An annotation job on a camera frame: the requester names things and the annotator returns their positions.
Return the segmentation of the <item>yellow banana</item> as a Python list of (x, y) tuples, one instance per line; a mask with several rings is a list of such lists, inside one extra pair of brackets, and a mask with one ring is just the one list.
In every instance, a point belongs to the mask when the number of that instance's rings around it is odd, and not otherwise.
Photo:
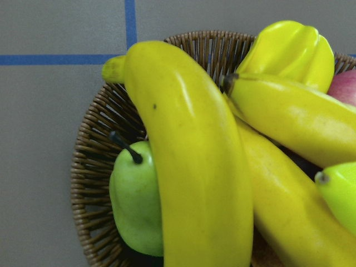
[(253, 183), (254, 223), (284, 266), (355, 266), (355, 236), (330, 212), (312, 180), (239, 118)]
[(134, 44), (102, 77), (144, 123), (159, 182), (165, 266), (249, 266), (251, 179), (235, 122), (207, 72), (163, 41)]
[(221, 88), (238, 118), (313, 164), (355, 161), (355, 107), (271, 75), (231, 73)]

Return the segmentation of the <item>red apple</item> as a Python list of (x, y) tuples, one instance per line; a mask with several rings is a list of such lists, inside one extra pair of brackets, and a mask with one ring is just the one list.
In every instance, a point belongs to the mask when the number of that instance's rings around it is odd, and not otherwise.
[(355, 70), (335, 75), (327, 94), (343, 103), (355, 106)]

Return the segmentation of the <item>brown wicker basket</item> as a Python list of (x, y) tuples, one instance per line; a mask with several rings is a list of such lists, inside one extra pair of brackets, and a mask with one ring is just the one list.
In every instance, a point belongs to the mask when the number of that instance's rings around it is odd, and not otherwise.
[[(222, 95), (234, 118), (238, 118), (227, 95)], [(77, 136), (71, 169), (71, 200), (78, 233), (92, 266), (133, 266), (134, 260), (146, 264), (147, 257), (131, 252), (115, 228), (108, 186), (120, 147), (109, 140), (110, 130), (118, 130), (129, 141), (142, 137), (146, 131), (137, 108), (121, 85), (108, 84), (102, 88)], [(252, 176), (242, 138), (241, 142), (253, 198)]]

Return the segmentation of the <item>brown paper table mat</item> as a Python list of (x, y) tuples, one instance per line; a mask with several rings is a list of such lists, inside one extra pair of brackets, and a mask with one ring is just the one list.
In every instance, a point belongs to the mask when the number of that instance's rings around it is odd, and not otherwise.
[(100, 59), (135, 40), (292, 19), (355, 53), (354, 1), (2, 1), (1, 265), (87, 266), (70, 167)]

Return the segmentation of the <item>yellow-green lemon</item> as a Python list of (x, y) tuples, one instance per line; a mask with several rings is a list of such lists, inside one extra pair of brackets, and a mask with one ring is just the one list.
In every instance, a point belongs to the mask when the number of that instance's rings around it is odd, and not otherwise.
[(326, 167), (314, 181), (335, 218), (355, 234), (355, 162)]

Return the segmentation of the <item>green pear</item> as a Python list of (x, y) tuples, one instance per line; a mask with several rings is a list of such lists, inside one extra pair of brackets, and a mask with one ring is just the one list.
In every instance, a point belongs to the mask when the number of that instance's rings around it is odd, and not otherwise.
[(118, 232), (133, 250), (163, 256), (160, 194), (150, 144), (139, 141), (129, 145), (116, 131), (110, 132), (109, 138), (122, 147), (109, 182)]

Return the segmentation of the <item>yellow starfruit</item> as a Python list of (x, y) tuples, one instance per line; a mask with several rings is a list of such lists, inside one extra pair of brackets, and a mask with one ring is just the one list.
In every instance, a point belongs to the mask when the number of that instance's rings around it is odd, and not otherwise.
[(334, 60), (328, 40), (316, 28), (279, 21), (258, 34), (236, 71), (281, 76), (326, 93), (334, 76)]

